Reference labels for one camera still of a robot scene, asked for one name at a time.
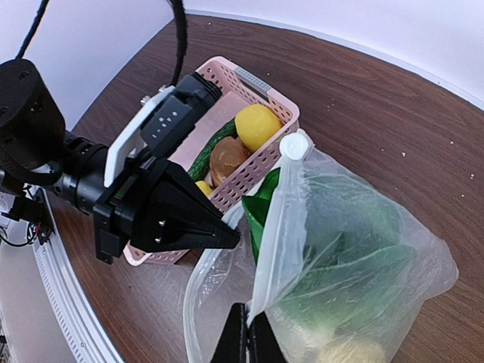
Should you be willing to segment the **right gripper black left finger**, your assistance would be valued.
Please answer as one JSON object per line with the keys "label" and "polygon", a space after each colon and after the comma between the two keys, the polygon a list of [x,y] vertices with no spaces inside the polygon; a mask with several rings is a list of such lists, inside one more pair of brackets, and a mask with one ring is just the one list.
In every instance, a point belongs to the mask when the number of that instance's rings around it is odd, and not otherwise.
{"label": "right gripper black left finger", "polygon": [[244,363],[247,360],[247,307],[237,302],[228,313],[211,363]]}

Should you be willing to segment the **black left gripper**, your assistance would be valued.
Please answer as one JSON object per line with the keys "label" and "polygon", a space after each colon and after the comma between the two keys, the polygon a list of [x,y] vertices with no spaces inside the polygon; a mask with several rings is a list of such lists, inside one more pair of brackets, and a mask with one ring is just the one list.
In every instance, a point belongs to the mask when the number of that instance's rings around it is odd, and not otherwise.
{"label": "black left gripper", "polygon": [[222,221],[180,165],[157,161],[144,148],[122,160],[121,173],[106,187],[107,152],[103,144],[63,144],[58,180],[59,198],[93,218],[97,259],[110,265],[127,244],[144,253],[237,246],[237,229]]}

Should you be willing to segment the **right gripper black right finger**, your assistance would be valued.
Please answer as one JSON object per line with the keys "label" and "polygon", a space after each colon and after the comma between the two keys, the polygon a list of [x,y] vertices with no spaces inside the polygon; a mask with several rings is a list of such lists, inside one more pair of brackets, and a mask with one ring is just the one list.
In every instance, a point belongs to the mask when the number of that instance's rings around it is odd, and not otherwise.
{"label": "right gripper black right finger", "polygon": [[248,351],[250,363],[287,362],[264,312],[248,328]]}

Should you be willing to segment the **dark green cucumber toy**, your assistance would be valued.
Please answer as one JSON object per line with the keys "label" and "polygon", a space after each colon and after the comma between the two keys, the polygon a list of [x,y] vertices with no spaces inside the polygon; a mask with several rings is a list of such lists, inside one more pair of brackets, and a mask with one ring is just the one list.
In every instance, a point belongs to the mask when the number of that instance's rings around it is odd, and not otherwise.
{"label": "dark green cucumber toy", "polygon": [[222,126],[212,137],[208,140],[199,154],[195,157],[193,163],[188,169],[188,174],[195,182],[205,179],[209,172],[209,160],[216,145],[226,137],[237,137],[237,131],[235,127],[235,120],[231,119],[224,126]]}

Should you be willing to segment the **brown potato toy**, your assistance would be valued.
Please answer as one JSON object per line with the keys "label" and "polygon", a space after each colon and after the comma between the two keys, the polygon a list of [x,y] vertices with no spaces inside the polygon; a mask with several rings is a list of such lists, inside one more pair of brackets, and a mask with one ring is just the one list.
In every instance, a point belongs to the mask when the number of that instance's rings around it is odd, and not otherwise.
{"label": "brown potato toy", "polygon": [[223,138],[209,160],[212,184],[220,186],[249,157],[248,150],[235,138]]}

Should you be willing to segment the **pale yellow wrinkled fruit toy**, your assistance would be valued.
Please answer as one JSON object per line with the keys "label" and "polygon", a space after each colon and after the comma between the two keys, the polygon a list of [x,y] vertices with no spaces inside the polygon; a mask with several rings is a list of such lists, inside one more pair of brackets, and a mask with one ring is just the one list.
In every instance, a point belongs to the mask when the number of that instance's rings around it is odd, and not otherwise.
{"label": "pale yellow wrinkled fruit toy", "polygon": [[386,353],[378,342],[369,338],[341,337],[321,349],[317,362],[386,362]]}

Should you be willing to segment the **green bok choy toy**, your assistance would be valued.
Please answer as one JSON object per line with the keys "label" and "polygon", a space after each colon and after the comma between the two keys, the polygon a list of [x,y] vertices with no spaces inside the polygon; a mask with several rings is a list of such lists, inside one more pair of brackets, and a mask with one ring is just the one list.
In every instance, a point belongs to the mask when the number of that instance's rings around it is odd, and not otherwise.
{"label": "green bok choy toy", "polygon": [[425,286],[433,239],[405,208],[354,173],[306,166],[270,172],[243,199],[258,268],[253,310],[277,307],[308,330],[401,334]]}

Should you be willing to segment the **clear zip top bag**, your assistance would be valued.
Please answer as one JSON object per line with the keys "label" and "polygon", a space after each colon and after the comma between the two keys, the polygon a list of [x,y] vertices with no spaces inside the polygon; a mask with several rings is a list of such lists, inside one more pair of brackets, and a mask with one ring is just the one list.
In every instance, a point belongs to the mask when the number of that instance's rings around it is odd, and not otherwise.
{"label": "clear zip top bag", "polygon": [[224,215],[183,303],[191,362],[388,362],[458,268],[445,241],[298,130]]}

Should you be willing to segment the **yellow lemon toy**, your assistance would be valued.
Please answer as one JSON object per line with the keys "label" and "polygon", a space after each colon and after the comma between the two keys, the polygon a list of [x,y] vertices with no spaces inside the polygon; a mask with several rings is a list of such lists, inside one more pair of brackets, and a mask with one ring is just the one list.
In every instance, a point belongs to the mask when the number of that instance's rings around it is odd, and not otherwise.
{"label": "yellow lemon toy", "polygon": [[272,110],[261,104],[252,104],[242,109],[234,123],[239,139],[252,154],[282,127]]}

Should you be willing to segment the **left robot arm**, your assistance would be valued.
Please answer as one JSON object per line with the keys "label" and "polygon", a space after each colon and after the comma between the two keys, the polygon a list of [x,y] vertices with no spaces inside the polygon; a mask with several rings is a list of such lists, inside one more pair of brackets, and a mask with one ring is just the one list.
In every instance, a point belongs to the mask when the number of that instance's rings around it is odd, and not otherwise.
{"label": "left robot arm", "polygon": [[25,185],[52,191],[94,222],[95,254],[111,263],[127,245],[146,253],[232,249],[240,235],[170,160],[221,97],[199,73],[148,98],[111,145],[65,128],[36,66],[1,66],[1,190],[14,196],[6,216],[46,224]]}

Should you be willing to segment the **pink perforated plastic basket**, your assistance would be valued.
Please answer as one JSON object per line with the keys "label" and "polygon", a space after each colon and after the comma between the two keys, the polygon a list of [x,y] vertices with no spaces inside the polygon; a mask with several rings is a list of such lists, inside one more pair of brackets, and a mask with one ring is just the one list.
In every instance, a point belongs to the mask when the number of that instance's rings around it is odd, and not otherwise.
{"label": "pink perforated plastic basket", "polygon": [[197,68],[197,72],[220,87],[222,97],[169,158],[172,162],[189,169],[213,134],[251,104],[270,108],[282,124],[275,135],[211,193],[211,202],[226,213],[276,164],[281,155],[281,139],[299,128],[299,108],[276,88],[224,57],[210,58]]}

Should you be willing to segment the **front aluminium frame rail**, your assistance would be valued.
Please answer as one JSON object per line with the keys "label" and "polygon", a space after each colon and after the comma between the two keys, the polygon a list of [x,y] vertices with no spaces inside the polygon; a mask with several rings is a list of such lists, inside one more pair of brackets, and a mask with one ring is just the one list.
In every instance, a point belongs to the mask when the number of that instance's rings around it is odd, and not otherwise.
{"label": "front aluminium frame rail", "polygon": [[1,360],[121,362],[58,230],[27,245],[25,222],[1,220]]}

